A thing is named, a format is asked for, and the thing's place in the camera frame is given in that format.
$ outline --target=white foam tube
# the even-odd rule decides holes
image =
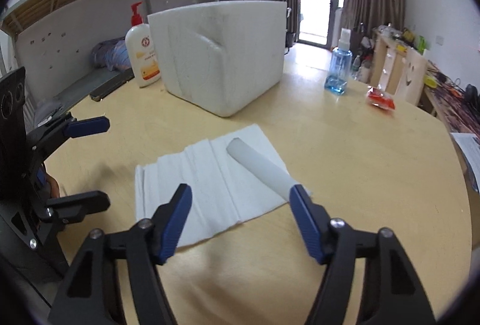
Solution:
[[[290,189],[299,184],[287,172],[272,163],[268,158],[251,148],[240,138],[234,138],[226,147],[227,153],[242,164],[257,179],[290,201]]]

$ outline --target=desk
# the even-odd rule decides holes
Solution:
[[[393,115],[367,105],[365,84],[351,81],[337,97],[323,90],[325,72],[301,65],[284,72],[279,85],[230,119],[169,95],[160,81],[142,90],[130,82],[100,103],[86,98],[73,107],[79,119],[105,114],[111,129],[69,140],[47,169],[67,193],[99,189],[112,205],[59,234],[67,259],[92,228],[110,233],[135,222],[137,164],[258,123],[332,217],[395,231],[439,314],[467,277],[471,254],[467,191],[445,127],[411,104],[398,102]],[[159,268],[178,323],[196,325],[302,324],[323,270],[287,205],[179,250]],[[357,262],[348,324],[356,321],[362,270]],[[124,264],[120,278],[127,321],[136,323]]]
[[[439,84],[432,89],[425,85],[423,88],[422,104],[425,109],[436,116],[445,125],[448,132],[472,133],[480,138],[480,124],[472,111],[465,105],[463,98],[453,95],[447,86]],[[475,182],[473,172],[469,170],[465,157],[455,140],[452,143],[457,152],[458,160],[465,178],[465,184],[469,195],[470,215],[472,224],[472,247],[480,247],[480,196],[473,187]]]

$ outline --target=white foam block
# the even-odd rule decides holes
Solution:
[[[166,89],[231,116],[280,81],[287,4],[221,1],[148,16]]]

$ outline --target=paper sheet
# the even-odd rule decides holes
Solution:
[[[285,203],[227,153],[234,138],[242,139],[287,172],[277,151],[258,125],[203,140],[181,153],[159,157],[135,170],[136,219],[151,217],[168,203],[178,185],[191,186],[193,205],[178,246],[191,245],[256,218]]]
[[[469,165],[472,187],[478,191],[477,183],[480,180],[480,140],[471,133],[450,133],[457,142]]]

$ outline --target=screw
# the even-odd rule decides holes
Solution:
[[[384,236],[386,239],[393,237],[393,231],[387,227],[383,227],[380,229],[380,234]]]
[[[89,234],[91,239],[99,239],[102,235],[103,231],[101,229],[93,229]]]
[[[149,218],[144,218],[144,219],[141,219],[140,221],[138,221],[138,227],[140,229],[148,229],[152,225],[153,225],[153,222]]]
[[[330,225],[332,225],[332,227],[340,229],[341,227],[345,226],[345,221],[342,218],[332,218],[330,220]]]

